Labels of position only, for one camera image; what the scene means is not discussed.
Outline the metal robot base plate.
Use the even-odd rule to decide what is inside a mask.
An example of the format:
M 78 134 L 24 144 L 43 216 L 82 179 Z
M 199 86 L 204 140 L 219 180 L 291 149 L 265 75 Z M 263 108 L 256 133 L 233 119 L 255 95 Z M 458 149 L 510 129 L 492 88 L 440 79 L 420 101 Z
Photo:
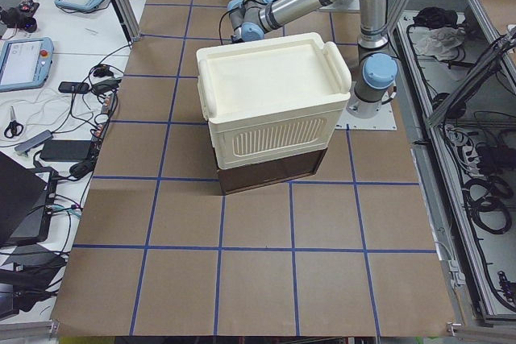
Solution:
M 395 131 L 397 124 L 391 104 L 380 107 L 380 110 L 371 118 L 359 118 L 351 114 L 347 107 L 344 108 L 337 123 L 336 130 L 352 131 Z

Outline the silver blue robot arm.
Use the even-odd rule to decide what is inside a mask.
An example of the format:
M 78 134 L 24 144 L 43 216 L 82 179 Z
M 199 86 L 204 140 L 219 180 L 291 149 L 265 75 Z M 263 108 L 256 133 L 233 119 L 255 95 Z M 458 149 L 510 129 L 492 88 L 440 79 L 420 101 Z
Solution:
M 264 35 L 277 30 L 315 10 L 330 6 L 339 0 L 232 0 L 227 10 L 234 28 L 235 42 L 264 49 Z M 387 104 L 383 98 L 387 89 L 393 89 L 397 65 L 392 59 L 377 52 L 387 43 L 386 0 L 360 0 L 362 18 L 359 45 L 373 50 L 360 62 L 360 80 L 353 85 L 349 77 L 341 77 L 340 64 L 330 64 L 330 84 L 342 86 L 350 94 L 347 111 L 357 118 L 372 118 Z M 273 85 L 281 86 L 286 97 L 301 98 L 312 90 L 315 79 L 316 55 L 293 52 L 290 62 L 281 63 L 278 56 L 247 54 L 242 64 L 234 63 L 227 76 L 229 94 L 236 102 L 273 102 L 267 94 Z

